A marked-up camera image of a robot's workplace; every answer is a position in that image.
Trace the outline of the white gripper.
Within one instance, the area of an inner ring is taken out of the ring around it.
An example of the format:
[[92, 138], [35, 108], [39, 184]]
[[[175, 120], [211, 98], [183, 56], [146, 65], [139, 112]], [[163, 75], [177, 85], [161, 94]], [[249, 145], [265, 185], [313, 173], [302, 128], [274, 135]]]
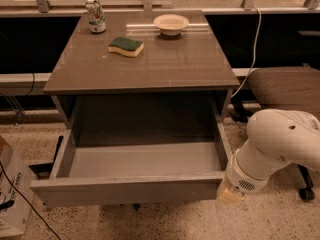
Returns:
[[226, 205], [242, 202], [243, 194], [257, 193], [267, 184], [266, 179], [258, 180], [248, 176], [240, 168], [235, 155], [228, 161], [226, 180], [221, 182], [217, 190], [217, 199]]

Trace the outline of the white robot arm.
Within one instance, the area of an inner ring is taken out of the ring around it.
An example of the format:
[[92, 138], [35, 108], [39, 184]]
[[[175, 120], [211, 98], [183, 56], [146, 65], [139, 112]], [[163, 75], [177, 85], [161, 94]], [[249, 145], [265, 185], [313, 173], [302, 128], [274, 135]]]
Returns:
[[319, 120], [296, 110], [263, 109], [246, 126], [247, 140], [228, 161], [217, 199], [238, 203], [259, 192], [276, 171], [294, 163], [320, 172]]

